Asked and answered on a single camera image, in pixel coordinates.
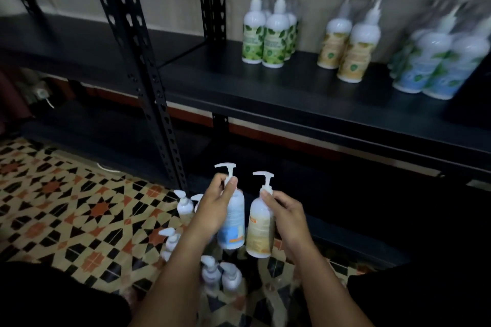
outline orange star tile pattern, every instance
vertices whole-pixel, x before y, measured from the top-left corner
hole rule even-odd
[[[129,175],[115,178],[54,151],[23,138],[0,146],[0,261],[44,263],[110,293],[133,286],[142,299],[164,266],[165,237],[158,231],[185,229],[177,197],[162,186]],[[246,256],[243,247],[222,251],[215,243],[205,253],[235,263],[244,277],[234,295],[203,292],[200,325],[280,326],[287,316],[289,323],[296,318],[290,305],[299,280],[281,240],[274,240],[268,259]],[[333,260],[343,283],[372,270]]]

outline finger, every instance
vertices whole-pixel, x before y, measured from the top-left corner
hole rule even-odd
[[[298,200],[293,199],[291,196],[286,195],[284,192],[274,190],[273,191],[273,197],[281,202],[285,208],[292,208],[296,204],[301,203]]]
[[[237,188],[237,178],[233,176],[230,181],[225,185],[225,189],[223,194],[221,195],[220,201],[222,201],[224,204],[228,204],[230,201],[230,198],[235,192],[235,189]]]
[[[275,216],[280,215],[285,209],[266,190],[261,190],[261,199],[273,211]]]
[[[206,189],[206,194],[209,192],[210,194],[213,194],[214,198],[218,198],[222,190],[221,183],[222,181],[225,181],[226,178],[226,174],[216,173],[215,176],[213,176],[212,182],[210,182],[210,186]]]

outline left hand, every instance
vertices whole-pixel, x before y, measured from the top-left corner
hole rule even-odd
[[[228,202],[237,188],[237,178],[234,176],[223,189],[221,183],[225,181],[225,178],[227,175],[224,173],[217,173],[213,177],[189,224],[189,229],[199,231],[206,240],[211,238],[224,224]]]

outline hand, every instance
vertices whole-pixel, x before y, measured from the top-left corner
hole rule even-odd
[[[228,202],[237,188],[237,178],[232,177],[223,189],[221,183],[225,181],[225,178],[227,175],[224,173],[217,173],[213,177],[189,225],[189,228],[199,231],[206,240],[210,239],[224,224]]]
[[[314,245],[307,226],[304,207],[284,192],[273,191],[273,195],[261,190],[261,198],[271,208],[276,227],[286,247],[287,256],[296,262],[298,250],[306,245]]]

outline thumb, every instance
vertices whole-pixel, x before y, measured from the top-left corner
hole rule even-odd
[[[275,216],[281,214],[285,209],[266,190],[261,190],[261,199],[271,208]]]
[[[227,185],[225,185],[225,189],[220,197],[220,201],[228,204],[236,188],[237,188],[237,178],[233,176],[230,179],[230,181],[227,183]]]

